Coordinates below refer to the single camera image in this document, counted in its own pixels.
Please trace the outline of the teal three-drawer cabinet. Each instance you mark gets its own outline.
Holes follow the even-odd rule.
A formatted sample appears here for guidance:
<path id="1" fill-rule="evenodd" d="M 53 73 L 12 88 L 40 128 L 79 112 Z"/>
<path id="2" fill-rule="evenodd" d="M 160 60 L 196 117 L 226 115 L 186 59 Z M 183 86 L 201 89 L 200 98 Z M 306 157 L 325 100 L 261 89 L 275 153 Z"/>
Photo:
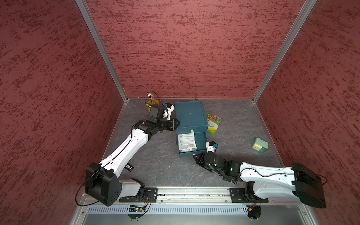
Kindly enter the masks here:
<path id="1" fill-rule="evenodd" d="M 202 101 L 189 101 L 175 103 L 176 119 L 180 125 L 176 129 L 177 135 L 203 133 L 208 129 Z"/>

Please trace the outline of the teal drawer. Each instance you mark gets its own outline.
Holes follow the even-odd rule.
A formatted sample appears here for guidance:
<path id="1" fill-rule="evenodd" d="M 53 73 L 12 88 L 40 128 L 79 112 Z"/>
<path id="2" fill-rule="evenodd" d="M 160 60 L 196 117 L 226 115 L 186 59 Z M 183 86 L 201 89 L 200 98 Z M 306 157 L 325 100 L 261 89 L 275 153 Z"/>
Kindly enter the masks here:
<path id="1" fill-rule="evenodd" d="M 177 135 L 178 153 L 180 157 L 193 157 L 193 155 L 206 153 L 208 142 L 206 132 Z"/>

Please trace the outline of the green flower seed bag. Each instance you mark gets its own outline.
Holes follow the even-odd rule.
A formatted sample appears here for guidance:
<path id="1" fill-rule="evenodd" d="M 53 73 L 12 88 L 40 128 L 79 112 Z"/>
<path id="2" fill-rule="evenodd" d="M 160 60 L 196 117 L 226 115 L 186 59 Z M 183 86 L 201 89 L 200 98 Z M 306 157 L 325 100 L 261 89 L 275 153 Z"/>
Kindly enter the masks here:
<path id="1" fill-rule="evenodd" d="M 207 122 L 208 122 L 208 132 L 211 135 L 215 135 L 217 132 L 217 129 L 219 127 L 219 124 L 222 122 L 222 118 L 220 118 L 219 116 L 216 116 L 214 114 L 209 113 L 207 115 Z"/>

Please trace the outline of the white label seed bag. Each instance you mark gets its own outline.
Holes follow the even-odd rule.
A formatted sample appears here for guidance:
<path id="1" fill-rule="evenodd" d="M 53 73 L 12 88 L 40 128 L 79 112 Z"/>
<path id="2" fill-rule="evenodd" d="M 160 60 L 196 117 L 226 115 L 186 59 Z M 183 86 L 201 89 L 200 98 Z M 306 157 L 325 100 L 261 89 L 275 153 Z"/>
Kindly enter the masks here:
<path id="1" fill-rule="evenodd" d="M 177 136 L 179 153 L 194 152 L 197 150 L 195 133 L 191 130 L 188 134 Z"/>

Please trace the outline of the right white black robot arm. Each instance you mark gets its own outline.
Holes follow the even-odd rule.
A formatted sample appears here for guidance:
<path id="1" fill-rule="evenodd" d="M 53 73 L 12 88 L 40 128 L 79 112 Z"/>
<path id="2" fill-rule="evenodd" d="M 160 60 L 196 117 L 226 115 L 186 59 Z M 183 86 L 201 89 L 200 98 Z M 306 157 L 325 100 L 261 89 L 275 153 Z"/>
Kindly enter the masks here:
<path id="1" fill-rule="evenodd" d="M 226 182 L 245 183 L 243 196 L 249 203 L 266 202 L 269 198 L 294 198 L 313 208 L 326 208 L 322 176 L 303 164 L 256 166 L 225 160 L 213 152 L 195 154 L 193 158 L 200 167 L 216 173 Z"/>

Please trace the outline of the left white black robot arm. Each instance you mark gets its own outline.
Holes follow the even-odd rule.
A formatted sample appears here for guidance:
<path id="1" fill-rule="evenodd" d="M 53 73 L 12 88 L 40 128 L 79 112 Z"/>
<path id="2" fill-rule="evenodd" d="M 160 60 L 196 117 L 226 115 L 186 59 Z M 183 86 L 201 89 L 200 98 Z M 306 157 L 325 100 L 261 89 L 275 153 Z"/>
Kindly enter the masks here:
<path id="1" fill-rule="evenodd" d="M 136 152 L 155 134 L 176 130 L 180 121 L 171 118 L 156 123 L 142 120 L 131 129 L 127 139 L 100 163 L 91 163 L 86 171 L 85 193 L 105 206 L 113 205 L 119 198 L 138 197 L 144 193 L 144 183 L 137 179 L 120 180 L 122 171 Z"/>

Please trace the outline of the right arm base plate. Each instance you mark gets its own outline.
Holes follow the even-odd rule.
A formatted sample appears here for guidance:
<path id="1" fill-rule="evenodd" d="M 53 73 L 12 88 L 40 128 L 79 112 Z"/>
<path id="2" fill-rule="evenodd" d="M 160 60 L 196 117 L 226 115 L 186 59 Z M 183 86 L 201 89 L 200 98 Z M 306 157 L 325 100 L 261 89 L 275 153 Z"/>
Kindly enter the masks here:
<path id="1" fill-rule="evenodd" d="M 245 188 L 229 188 L 232 203 L 268 203 L 268 198 L 262 199 L 250 194 Z"/>

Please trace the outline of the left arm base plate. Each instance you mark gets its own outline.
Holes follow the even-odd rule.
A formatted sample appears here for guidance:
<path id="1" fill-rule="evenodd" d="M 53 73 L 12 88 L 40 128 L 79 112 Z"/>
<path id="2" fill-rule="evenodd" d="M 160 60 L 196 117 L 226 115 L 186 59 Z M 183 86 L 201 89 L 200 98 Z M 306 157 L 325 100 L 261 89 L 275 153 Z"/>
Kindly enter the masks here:
<path id="1" fill-rule="evenodd" d="M 158 188 L 144 187 L 135 196 L 122 197 L 120 203 L 155 203 L 157 201 Z"/>

